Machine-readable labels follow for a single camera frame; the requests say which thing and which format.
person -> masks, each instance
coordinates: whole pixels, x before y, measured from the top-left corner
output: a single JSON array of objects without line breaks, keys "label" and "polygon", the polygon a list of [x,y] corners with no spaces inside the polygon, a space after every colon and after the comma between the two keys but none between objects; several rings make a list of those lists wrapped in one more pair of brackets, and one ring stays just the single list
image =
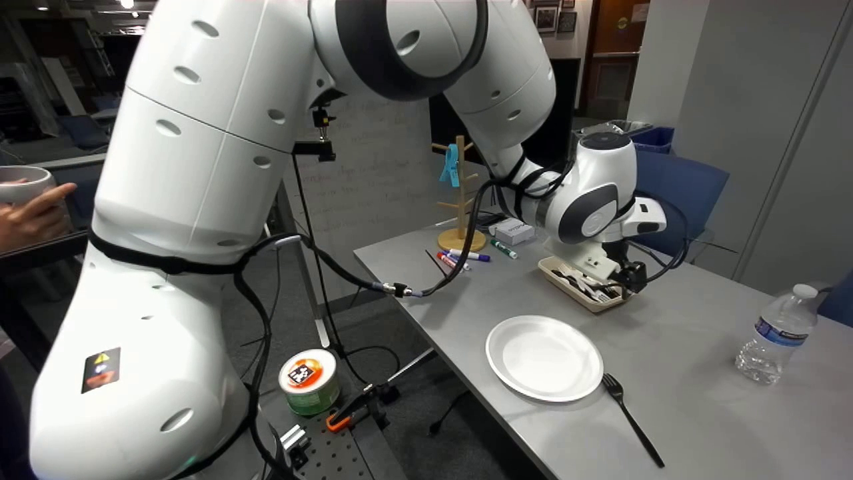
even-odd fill
[{"label": "person", "polygon": [[[59,183],[23,204],[0,204],[0,255],[45,243],[65,231],[68,215],[64,209],[64,199],[75,188],[76,188],[75,183]],[[0,364],[0,476],[8,476],[8,480],[33,476],[27,459],[27,415],[20,409],[17,393],[13,392],[1,364]]]},{"label": "person", "polygon": [[68,229],[64,199],[76,183],[59,183],[23,204],[0,204],[0,253],[45,243]]}]

plastic water bottle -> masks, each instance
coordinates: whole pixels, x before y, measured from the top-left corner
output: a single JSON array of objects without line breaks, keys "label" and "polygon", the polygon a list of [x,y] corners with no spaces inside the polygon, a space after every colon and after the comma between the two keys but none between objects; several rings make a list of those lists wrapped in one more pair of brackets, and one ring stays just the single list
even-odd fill
[{"label": "plastic water bottle", "polygon": [[818,316],[808,307],[814,296],[818,289],[812,284],[796,281],[761,308],[736,359],[747,377],[779,383],[781,371],[814,328]]}]

paper plate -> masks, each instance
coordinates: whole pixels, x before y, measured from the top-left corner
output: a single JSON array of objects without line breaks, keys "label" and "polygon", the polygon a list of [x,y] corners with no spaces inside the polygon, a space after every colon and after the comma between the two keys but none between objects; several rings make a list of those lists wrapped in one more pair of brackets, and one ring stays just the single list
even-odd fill
[{"label": "paper plate", "polygon": [[580,331],[541,313],[499,323],[485,339],[485,357],[507,385],[544,401],[580,400],[605,373],[599,351]]}]

person's hand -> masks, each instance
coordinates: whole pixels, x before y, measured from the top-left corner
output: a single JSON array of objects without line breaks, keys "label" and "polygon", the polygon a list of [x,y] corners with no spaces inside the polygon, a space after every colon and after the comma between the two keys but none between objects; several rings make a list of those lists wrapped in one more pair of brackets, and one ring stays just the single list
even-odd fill
[{"label": "person's hand", "polygon": [[61,183],[23,204],[0,204],[0,253],[45,243],[65,231],[68,215],[64,209],[64,196],[75,188],[76,183]]}]

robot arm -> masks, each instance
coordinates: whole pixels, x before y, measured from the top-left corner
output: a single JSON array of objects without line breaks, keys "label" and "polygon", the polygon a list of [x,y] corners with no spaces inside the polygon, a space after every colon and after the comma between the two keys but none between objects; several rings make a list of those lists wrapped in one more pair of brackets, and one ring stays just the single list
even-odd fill
[{"label": "robot arm", "polygon": [[632,203],[629,144],[535,173],[520,140],[555,80],[517,0],[159,0],[127,75],[92,245],[31,393],[40,476],[172,476],[249,409],[229,361],[229,265],[259,239],[296,124],[333,91],[445,91],[520,213],[564,239]]}]

